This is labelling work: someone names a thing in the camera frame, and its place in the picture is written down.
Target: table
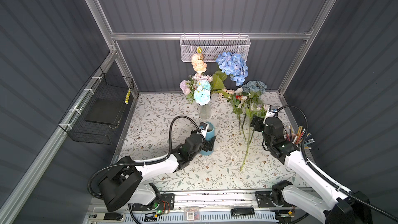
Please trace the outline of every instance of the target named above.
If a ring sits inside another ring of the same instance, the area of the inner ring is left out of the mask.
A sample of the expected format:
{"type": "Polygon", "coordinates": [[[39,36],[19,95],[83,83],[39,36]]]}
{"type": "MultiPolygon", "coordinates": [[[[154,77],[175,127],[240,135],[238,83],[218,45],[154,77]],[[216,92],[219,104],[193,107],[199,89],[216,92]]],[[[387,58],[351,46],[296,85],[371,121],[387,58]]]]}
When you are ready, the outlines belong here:
{"type": "MultiPolygon", "coordinates": [[[[265,92],[264,103],[281,106],[277,92],[265,92]]],[[[183,170],[154,177],[160,191],[193,191],[220,189],[271,188],[282,180],[293,182],[297,187],[308,187],[307,183],[291,169],[282,165],[262,148],[261,133],[255,132],[243,171],[240,166],[246,153],[246,143],[239,134],[238,119],[226,99],[213,94],[212,116],[205,120],[214,124],[217,135],[214,152],[209,156],[197,155],[183,170]]],[[[168,150],[168,132],[172,119],[178,115],[191,117],[199,123],[199,105],[190,104],[183,94],[141,94],[134,111],[120,158],[149,159],[162,156],[168,150]]],[[[282,110],[279,114],[285,127],[290,122],[282,110]]],[[[194,127],[186,119],[174,123],[172,146],[184,143],[194,127]]],[[[244,129],[248,135],[248,121],[244,129]]]]}

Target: black wire basket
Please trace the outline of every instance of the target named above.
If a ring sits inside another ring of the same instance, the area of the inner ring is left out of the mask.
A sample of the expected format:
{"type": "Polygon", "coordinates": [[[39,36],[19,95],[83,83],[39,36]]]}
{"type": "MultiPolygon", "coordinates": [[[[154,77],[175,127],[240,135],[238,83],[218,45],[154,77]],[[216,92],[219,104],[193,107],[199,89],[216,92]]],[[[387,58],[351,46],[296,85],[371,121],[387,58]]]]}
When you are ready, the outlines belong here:
{"type": "Polygon", "coordinates": [[[133,79],[130,77],[102,73],[91,89],[85,89],[87,93],[81,103],[75,109],[68,108],[64,116],[69,111],[73,111],[69,122],[59,123],[58,125],[76,142],[97,144],[118,142],[118,134],[121,134],[118,130],[123,128],[121,123],[127,117],[125,110],[131,106],[133,101],[131,95],[133,85],[133,79]],[[120,107],[117,107],[117,115],[112,123],[87,121],[87,116],[98,100],[119,103],[118,106],[120,107]]]}

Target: white mesh basket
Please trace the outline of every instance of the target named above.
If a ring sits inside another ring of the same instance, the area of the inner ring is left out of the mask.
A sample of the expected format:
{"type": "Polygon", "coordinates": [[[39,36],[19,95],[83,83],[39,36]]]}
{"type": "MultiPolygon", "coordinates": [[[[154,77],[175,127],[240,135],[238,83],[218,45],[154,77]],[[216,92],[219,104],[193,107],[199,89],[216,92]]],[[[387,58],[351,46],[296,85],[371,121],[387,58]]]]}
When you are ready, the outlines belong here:
{"type": "Polygon", "coordinates": [[[180,46],[181,60],[183,62],[191,62],[192,55],[197,53],[197,47],[202,48],[205,62],[216,62],[217,56],[223,52],[238,53],[246,61],[250,48],[250,38],[244,35],[224,38],[216,35],[181,36],[180,46]]]}

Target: clear vase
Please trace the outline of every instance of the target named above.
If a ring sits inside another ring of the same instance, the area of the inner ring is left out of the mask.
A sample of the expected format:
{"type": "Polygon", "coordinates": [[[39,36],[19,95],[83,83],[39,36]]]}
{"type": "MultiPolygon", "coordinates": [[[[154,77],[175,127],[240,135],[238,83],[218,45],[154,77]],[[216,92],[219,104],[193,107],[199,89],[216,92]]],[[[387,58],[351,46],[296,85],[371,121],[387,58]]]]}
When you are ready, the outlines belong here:
{"type": "Polygon", "coordinates": [[[199,117],[201,119],[208,119],[211,117],[210,104],[199,106],[199,117]]]}

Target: gray wall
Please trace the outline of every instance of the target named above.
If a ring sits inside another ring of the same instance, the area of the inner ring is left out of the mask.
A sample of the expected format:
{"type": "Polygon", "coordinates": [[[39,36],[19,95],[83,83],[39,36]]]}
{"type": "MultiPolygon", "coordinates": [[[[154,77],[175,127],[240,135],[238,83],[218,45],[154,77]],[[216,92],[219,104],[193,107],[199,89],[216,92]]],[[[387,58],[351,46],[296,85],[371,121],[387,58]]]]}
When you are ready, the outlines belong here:
{"type": "MultiPolygon", "coordinates": [[[[261,80],[268,89],[278,89],[303,41],[251,41],[246,81],[261,80]]],[[[191,63],[181,61],[177,40],[120,40],[124,57],[140,91],[180,91],[180,82],[195,74],[191,63]]],[[[217,63],[207,63],[206,74],[218,70],[217,63]]],[[[228,77],[225,86],[235,89],[228,77]]]]}
{"type": "MultiPolygon", "coordinates": [[[[305,32],[325,0],[99,0],[113,32],[305,32]]],[[[140,91],[180,90],[194,72],[178,41],[119,41],[140,91]]],[[[278,89],[302,41],[252,40],[248,80],[278,89]]],[[[216,64],[208,63],[211,74],[216,64]]],[[[236,88],[227,79],[228,88],[236,88]]]]}
{"type": "MultiPolygon", "coordinates": [[[[0,16],[0,205],[3,205],[109,50],[84,0],[0,0],[0,16]]],[[[49,212],[44,212],[45,208],[33,212],[29,204],[32,199],[37,200],[37,206],[53,204],[59,209],[57,213],[66,214],[68,210],[68,215],[75,216],[73,211],[78,207],[67,203],[72,200],[65,194],[63,198],[50,194],[49,189],[63,191],[62,185],[73,187],[71,181],[84,181],[82,176],[108,162],[111,149],[111,146],[65,141],[16,222],[23,219],[23,223],[33,223],[28,220],[56,217],[53,208],[49,212]]],[[[84,187],[75,190],[85,194],[84,187]]],[[[86,199],[84,210],[89,201],[86,199]]],[[[81,208],[82,204],[83,201],[74,203],[81,208]]]]}
{"type": "Polygon", "coordinates": [[[398,0],[338,0],[285,93],[308,117],[318,165],[395,215],[397,16],[398,0]]]}

